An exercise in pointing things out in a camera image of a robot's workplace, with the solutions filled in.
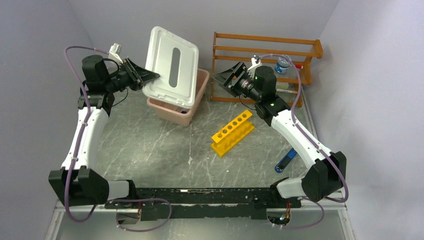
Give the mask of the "white plastic tray lid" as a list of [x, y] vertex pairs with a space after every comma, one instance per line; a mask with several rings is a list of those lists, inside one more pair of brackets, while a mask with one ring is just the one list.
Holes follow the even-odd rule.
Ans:
[[155, 26], [151, 30], [145, 68], [159, 74], [142, 91], [148, 98], [190, 109], [196, 97], [198, 47]]

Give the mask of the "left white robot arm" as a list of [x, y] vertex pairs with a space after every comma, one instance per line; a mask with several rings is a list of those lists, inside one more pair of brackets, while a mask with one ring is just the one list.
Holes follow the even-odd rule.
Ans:
[[52, 170], [48, 182], [64, 206], [103, 205], [118, 199], [126, 208], [139, 200], [132, 180], [108, 181], [94, 168], [100, 138], [111, 115], [116, 92], [141, 90], [160, 78], [158, 73], [136, 65], [129, 58], [117, 62], [110, 73], [107, 58], [95, 54], [82, 60], [84, 90], [78, 100], [78, 124], [66, 159]]

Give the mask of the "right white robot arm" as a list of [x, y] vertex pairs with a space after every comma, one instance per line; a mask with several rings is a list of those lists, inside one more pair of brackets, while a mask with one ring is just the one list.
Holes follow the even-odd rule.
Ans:
[[211, 77], [233, 97], [253, 100], [257, 115], [289, 142], [307, 167], [307, 173], [302, 177], [274, 183], [276, 190], [270, 193], [269, 199], [275, 207], [282, 207], [293, 197], [308, 198], [313, 202], [322, 199], [345, 201], [330, 195], [346, 187], [346, 156], [319, 143], [301, 124], [294, 109], [277, 94], [277, 78], [271, 67], [258, 66], [251, 74], [243, 62], [238, 62]]

